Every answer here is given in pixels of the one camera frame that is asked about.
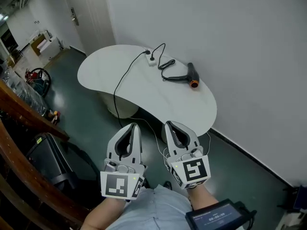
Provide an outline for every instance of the power strip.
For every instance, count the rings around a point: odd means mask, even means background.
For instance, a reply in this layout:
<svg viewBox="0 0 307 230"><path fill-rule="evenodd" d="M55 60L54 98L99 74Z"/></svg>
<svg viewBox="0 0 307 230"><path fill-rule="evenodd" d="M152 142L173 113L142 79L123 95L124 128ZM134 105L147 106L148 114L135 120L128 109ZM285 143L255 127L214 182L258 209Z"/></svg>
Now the power strip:
<svg viewBox="0 0 307 230"><path fill-rule="evenodd" d="M149 55L146 55L146 54L145 54L145 56L146 56L148 65L149 65L150 67L153 67L153 66L155 66L155 65L157 64L157 62L155 61L155 59L154 59L154 60L150 60L150 58L152 57L152 53L151 53L151 52L150 52Z"/></svg>

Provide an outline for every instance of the light blue shirt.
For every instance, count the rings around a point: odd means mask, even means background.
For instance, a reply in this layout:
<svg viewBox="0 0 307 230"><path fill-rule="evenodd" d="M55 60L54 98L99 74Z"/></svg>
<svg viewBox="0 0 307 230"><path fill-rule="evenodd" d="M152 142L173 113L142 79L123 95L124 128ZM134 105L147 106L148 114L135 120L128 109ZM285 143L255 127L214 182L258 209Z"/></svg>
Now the light blue shirt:
<svg viewBox="0 0 307 230"><path fill-rule="evenodd" d="M185 215L190 211L191 204L183 195L161 185L154 190L142 187L138 198L128 203L123 214L107 229L189 230Z"/></svg>

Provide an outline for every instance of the digital display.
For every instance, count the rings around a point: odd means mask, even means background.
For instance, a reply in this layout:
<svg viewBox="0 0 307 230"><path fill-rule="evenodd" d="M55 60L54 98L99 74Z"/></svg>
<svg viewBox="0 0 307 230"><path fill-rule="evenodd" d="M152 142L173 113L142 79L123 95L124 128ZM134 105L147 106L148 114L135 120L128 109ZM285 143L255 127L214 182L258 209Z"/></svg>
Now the digital display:
<svg viewBox="0 0 307 230"><path fill-rule="evenodd" d="M216 230L240 216L241 214L231 204L226 204L201 215L194 216L193 220L200 230Z"/></svg>

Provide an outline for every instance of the gray floor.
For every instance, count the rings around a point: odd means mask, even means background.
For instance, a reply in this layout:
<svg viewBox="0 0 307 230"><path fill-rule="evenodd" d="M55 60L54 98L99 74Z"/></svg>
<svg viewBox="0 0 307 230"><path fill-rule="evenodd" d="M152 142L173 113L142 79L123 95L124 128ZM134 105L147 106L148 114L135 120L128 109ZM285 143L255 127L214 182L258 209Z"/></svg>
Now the gray floor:
<svg viewBox="0 0 307 230"><path fill-rule="evenodd" d="M85 56L69 50L47 68L52 86L46 100L51 108L61 112L58 126L69 134L70 141L86 151L98 168L102 169L107 143L120 126L98 94L79 84L77 72L84 59ZM139 111L135 117L145 118L159 132L162 124L145 111ZM124 120L123 124L130 122L135 120ZM142 160L149 166L146 178L150 186L153 188L170 180L174 190L184 193L164 167L152 131L144 121L138 120L136 123L142 131ZM242 201L248 209L257 210L254 230L275 229L283 215L276 205L284 199L285 184L213 134L211 137L209 162L212 177L206 183L208 190L218 200L230 198ZM208 137L201 136L200 142L207 148ZM165 148L162 141L159 141L159 145L160 149Z"/></svg>

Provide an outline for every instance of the clear plastic bag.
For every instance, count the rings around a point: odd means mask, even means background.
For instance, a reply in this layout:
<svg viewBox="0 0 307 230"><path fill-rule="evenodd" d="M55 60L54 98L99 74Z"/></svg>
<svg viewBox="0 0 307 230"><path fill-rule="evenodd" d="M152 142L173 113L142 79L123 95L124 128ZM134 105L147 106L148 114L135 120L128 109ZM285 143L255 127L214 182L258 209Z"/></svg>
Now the clear plastic bag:
<svg viewBox="0 0 307 230"><path fill-rule="evenodd" d="M49 107L44 98L21 79L11 67L5 70L2 80L17 96L42 116L49 111Z"/></svg>

